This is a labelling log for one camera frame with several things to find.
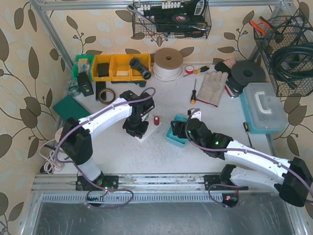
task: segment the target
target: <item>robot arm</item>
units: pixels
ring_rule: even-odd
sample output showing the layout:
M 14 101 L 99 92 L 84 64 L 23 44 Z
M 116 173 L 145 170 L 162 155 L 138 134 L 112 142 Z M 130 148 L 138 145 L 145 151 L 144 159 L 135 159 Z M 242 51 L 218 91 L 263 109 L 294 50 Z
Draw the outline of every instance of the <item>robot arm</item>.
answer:
M 100 132 L 114 123 L 126 118 L 123 129 L 133 137 L 142 138 L 147 131 L 149 123 L 144 117 L 155 107 L 152 98 L 145 101 L 135 102 L 148 98 L 150 95 L 145 92 L 137 96 L 132 91 L 123 92 L 111 105 L 103 108 L 95 114 L 76 121 L 73 118 L 66 120 L 61 139 L 79 123 L 88 121 L 87 124 L 79 127 L 61 144 L 61 148 L 79 166 L 85 176 L 97 185 L 102 184 L 103 173 L 94 162 L 92 156 L 92 142 Z
M 304 206 L 309 193 L 308 189 L 294 175 L 281 167 L 281 165 L 284 165 L 293 170 L 311 186 L 313 178 L 302 159 L 295 157 L 290 161 L 261 153 L 233 140 L 229 136 L 212 133 L 202 121 L 194 116 L 187 121 L 185 130 L 190 141 L 200 147 L 212 149 L 212 151 L 203 150 L 210 157 L 220 158 L 253 169 L 246 170 L 227 164 L 219 176 L 222 184 L 271 190 L 278 193 L 284 201 L 294 206 Z M 243 149 L 246 151 L 233 151 L 232 149 Z M 273 159 L 278 164 L 274 164 L 264 157 L 249 153 L 248 150 Z

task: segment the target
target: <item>small teal container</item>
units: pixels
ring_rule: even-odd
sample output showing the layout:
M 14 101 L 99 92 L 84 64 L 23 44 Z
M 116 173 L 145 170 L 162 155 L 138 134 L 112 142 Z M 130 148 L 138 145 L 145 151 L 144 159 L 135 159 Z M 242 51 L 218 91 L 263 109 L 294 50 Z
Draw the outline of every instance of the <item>small teal container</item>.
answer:
M 174 121 L 187 121 L 187 118 L 177 114 L 174 118 Z M 180 139 L 177 136 L 174 136 L 171 126 L 168 129 L 165 138 L 169 143 L 176 145 L 179 148 L 184 148 L 187 142 L 187 139 Z

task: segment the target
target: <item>pliers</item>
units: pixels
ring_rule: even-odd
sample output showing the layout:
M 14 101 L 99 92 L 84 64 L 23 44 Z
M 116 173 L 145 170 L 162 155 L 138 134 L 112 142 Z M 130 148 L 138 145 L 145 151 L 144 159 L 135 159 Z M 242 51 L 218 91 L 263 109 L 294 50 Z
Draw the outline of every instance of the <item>pliers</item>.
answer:
M 274 26 L 268 22 L 267 20 L 265 20 L 262 16 L 259 17 L 259 20 L 261 21 L 262 24 L 264 24 L 269 30 L 273 30 Z M 255 28 L 255 30 L 259 31 L 262 35 L 262 37 L 266 36 L 266 32 L 260 28 L 259 25 L 257 25 L 253 20 L 251 20 L 250 25 Z M 275 42 L 276 43 L 281 43 L 284 40 L 284 35 L 279 32 L 278 30 L 275 30 Z

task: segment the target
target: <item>toolbox handle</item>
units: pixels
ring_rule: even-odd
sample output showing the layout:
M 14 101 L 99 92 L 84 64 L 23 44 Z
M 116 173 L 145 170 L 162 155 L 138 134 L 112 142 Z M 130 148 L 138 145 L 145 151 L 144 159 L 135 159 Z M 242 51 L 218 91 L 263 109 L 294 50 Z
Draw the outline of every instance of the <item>toolbox handle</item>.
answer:
M 258 107 L 260 109 L 260 111 L 264 114 L 271 114 L 272 111 L 269 109 L 269 110 L 265 110 L 263 109 L 262 107 L 262 104 L 261 104 L 261 101 L 260 101 L 260 95 L 265 95 L 265 92 L 264 91 L 261 91 L 261 92 L 256 92 L 255 93 L 255 99 L 256 99 L 256 103 L 258 104 Z

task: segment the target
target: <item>metal floor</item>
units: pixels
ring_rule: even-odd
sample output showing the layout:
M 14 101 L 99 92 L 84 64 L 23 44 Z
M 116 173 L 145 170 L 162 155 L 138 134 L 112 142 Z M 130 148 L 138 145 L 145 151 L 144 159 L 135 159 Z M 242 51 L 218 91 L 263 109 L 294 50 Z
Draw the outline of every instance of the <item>metal floor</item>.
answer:
M 269 193 L 241 193 L 225 209 L 210 202 L 132 203 L 116 210 L 41 203 L 34 235 L 292 235 L 286 207 Z

